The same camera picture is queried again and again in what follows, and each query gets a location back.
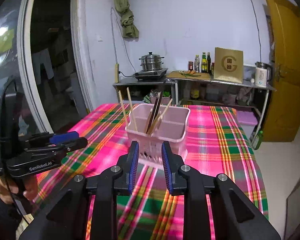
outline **gold box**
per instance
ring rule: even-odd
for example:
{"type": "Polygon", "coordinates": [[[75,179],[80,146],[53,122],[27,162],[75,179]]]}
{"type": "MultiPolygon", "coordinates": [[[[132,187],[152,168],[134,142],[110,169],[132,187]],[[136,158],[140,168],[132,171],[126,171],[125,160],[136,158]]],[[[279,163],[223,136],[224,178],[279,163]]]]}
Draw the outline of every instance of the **gold box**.
{"type": "Polygon", "coordinates": [[[242,83],[243,51],[214,49],[214,79],[242,83]]]}

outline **sauce bottle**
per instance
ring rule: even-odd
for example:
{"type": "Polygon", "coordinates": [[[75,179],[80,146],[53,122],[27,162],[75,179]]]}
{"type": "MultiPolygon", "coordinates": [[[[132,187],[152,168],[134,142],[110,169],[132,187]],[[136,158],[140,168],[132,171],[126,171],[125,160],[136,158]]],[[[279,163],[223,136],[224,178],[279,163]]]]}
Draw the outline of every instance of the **sauce bottle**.
{"type": "Polygon", "coordinates": [[[209,52],[208,52],[208,57],[207,57],[207,70],[208,70],[208,73],[211,74],[211,58],[210,58],[209,52]]]}
{"type": "Polygon", "coordinates": [[[205,52],[202,53],[201,73],[208,73],[208,63],[205,52]]]}
{"type": "Polygon", "coordinates": [[[188,70],[193,71],[193,61],[188,62],[188,70]]]}

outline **tiled floor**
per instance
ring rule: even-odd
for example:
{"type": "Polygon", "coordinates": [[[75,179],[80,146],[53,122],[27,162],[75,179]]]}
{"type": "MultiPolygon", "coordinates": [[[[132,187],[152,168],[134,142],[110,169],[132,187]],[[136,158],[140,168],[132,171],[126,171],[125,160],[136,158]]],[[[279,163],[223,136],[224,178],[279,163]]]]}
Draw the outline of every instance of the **tiled floor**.
{"type": "Polygon", "coordinates": [[[255,151],[269,206],[269,220],[283,239],[286,199],[300,178],[300,128],[293,142],[263,142],[255,151]]]}

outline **hanging clothes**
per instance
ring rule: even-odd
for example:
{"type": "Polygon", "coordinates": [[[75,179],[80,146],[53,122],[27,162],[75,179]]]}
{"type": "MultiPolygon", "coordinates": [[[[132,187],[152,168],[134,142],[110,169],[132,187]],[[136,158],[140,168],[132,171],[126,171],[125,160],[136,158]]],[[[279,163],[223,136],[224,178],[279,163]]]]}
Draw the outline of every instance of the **hanging clothes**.
{"type": "Polygon", "coordinates": [[[114,0],[114,6],[121,16],[122,37],[124,38],[138,38],[139,31],[133,24],[133,13],[129,9],[130,4],[128,0],[114,0]]]}
{"type": "Polygon", "coordinates": [[[32,54],[32,66],[34,71],[35,83],[37,85],[41,84],[41,64],[44,65],[48,79],[53,78],[54,73],[48,49],[44,49],[32,54]]]}

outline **storage container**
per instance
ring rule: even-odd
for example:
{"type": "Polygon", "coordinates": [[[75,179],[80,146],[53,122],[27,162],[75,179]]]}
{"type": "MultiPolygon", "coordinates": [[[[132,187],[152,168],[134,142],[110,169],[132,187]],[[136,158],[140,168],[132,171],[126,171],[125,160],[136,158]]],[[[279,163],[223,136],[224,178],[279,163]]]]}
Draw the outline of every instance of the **storage container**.
{"type": "Polygon", "coordinates": [[[247,139],[250,138],[255,126],[258,124],[253,112],[237,111],[237,119],[247,139]]]}
{"type": "MultiPolygon", "coordinates": [[[[139,162],[162,170],[161,145],[164,141],[170,142],[173,153],[181,155],[183,160],[186,158],[186,132],[190,109],[170,106],[163,116],[159,128],[152,135],[149,135],[144,132],[150,110],[153,107],[153,104],[140,104],[133,109],[138,132],[134,130],[131,118],[126,131],[129,145],[132,141],[139,143],[139,162]]],[[[161,105],[159,111],[163,112],[165,107],[161,105]]]]}

